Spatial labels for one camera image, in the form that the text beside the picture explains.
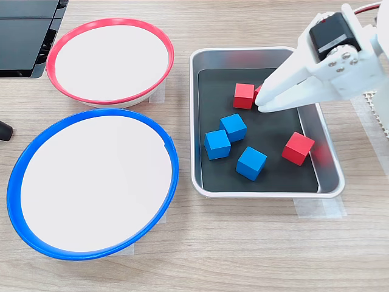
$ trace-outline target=red rim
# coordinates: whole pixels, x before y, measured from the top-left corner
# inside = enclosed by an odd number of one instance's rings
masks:
[[[80,35],[81,33],[87,32],[88,30],[92,29],[98,29],[99,27],[104,26],[136,26],[140,27],[141,29],[145,29],[153,34],[155,34],[165,45],[168,55],[169,55],[169,63],[168,67],[165,71],[165,74],[162,76],[160,80],[156,84],[154,84],[152,87],[142,91],[141,93],[138,93],[134,96],[126,97],[124,99],[117,99],[117,100],[89,100],[89,99],[83,99],[79,96],[75,96],[68,91],[66,91],[58,82],[57,76],[55,75],[55,60],[57,59],[57,55],[62,49],[62,47],[71,39],[76,37],[77,35]],[[141,20],[136,19],[129,19],[129,18],[107,18],[107,19],[100,19],[96,21],[92,21],[91,23],[83,24],[82,26],[76,27],[74,30],[71,30],[67,34],[65,34],[52,48],[52,50],[49,53],[49,56],[47,57],[46,62],[46,71],[47,76],[49,76],[50,81],[53,83],[54,87],[56,87],[59,91],[61,91],[63,94],[86,103],[93,103],[96,105],[113,105],[116,103],[124,103],[124,102],[130,102],[132,100],[138,99],[139,97],[144,96],[145,94],[148,94],[152,90],[154,90],[158,85],[160,85],[167,75],[170,73],[171,67],[173,67],[173,61],[174,61],[174,49],[171,41],[169,40],[168,36],[161,31],[158,27],[153,26],[150,23],[146,23]]]

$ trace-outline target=red cube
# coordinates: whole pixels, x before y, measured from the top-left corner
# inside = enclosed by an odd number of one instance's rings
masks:
[[[254,100],[254,85],[237,83],[235,86],[235,96],[233,99],[234,108],[244,108],[250,110]]]
[[[294,132],[286,143],[284,151],[282,152],[282,157],[301,166],[314,143],[315,141],[312,139],[301,135],[298,132]]]
[[[254,90],[253,103],[255,103],[256,96],[258,95],[258,93],[260,93],[261,87],[262,87],[262,85],[259,86],[256,90]]]

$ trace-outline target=black object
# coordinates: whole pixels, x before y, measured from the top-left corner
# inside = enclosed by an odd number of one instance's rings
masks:
[[[293,132],[302,133],[297,110],[259,113],[233,108],[236,83],[259,86],[274,69],[204,70],[199,73],[201,169],[205,190],[211,192],[317,192],[310,157],[297,166],[281,157]],[[210,161],[205,133],[219,129],[220,118],[238,113],[247,126],[246,137],[232,143],[230,156]],[[235,171],[239,157],[250,146],[267,155],[266,164],[252,182]]]
[[[13,128],[0,121],[0,140],[9,141],[13,133]]]
[[[309,34],[320,61],[339,45],[350,44],[360,51],[353,32],[340,12],[320,21],[310,29]]]
[[[67,0],[0,0],[0,78],[42,76]]]

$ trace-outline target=blue rim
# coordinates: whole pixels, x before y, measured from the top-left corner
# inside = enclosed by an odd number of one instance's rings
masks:
[[[32,159],[35,152],[40,148],[40,146],[45,143],[50,137],[59,131],[65,129],[66,127],[77,123],[81,120],[90,119],[93,117],[101,117],[101,116],[123,116],[130,117],[136,120],[139,120],[149,127],[151,127],[154,131],[156,131],[161,138],[165,142],[165,148],[170,157],[171,161],[171,183],[168,191],[168,195],[159,209],[158,213],[154,216],[151,221],[146,224],[146,226],[140,230],[137,234],[133,235],[131,238],[125,240],[124,242],[119,243],[118,245],[111,246],[109,248],[101,249],[98,251],[89,251],[89,252],[73,252],[73,251],[65,251],[63,249],[54,248],[47,243],[44,243],[40,240],[28,227],[22,213],[21,209],[21,200],[20,200],[20,191],[21,184],[23,181],[23,176],[26,171],[26,168]],[[82,113],[75,114],[73,116],[67,117],[45,131],[43,131],[38,137],[36,137],[29,146],[23,151],[22,155],[19,157],[16,162],[11,177],[8,183],[7,190],[7,207],[8,214],[11,219],[12,225],[15,228],[15,231],[19,234],[19,236],[33,249],[45,254],[49,257],[54,257],[56,259],[61,260],[91,260],[97,259],[99,257],[108,256],[117,251],[120,251],[123,248],[133,244],[138,239],[143,237],[153,226],[160,220],[162,215],[166,212],[171,200],[173,199],[174,193],[177,188],[178,183],[178,155],[176,148],[174,147],[173,140],[166,131],[158,125],[155,121],[150,118],[144,116],[143,114],[135,113],[133,111],[128,111],[125,109],[93,109],[90,111],[85,111]]]

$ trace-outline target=blue cube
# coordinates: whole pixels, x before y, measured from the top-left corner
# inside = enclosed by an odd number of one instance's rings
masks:
[[[205,149],[209,160],[227,157],[231,149],[227,133],[219,130],[205,134]]]
[[[247,127],[239,114],[233,114],[220,119],[219,129],[225,130],[231,143],[242,140],[247,131]]]
[[[263,169],[267,156],[251,147],[247,147],[238,160],[236,171],[254,181]]]

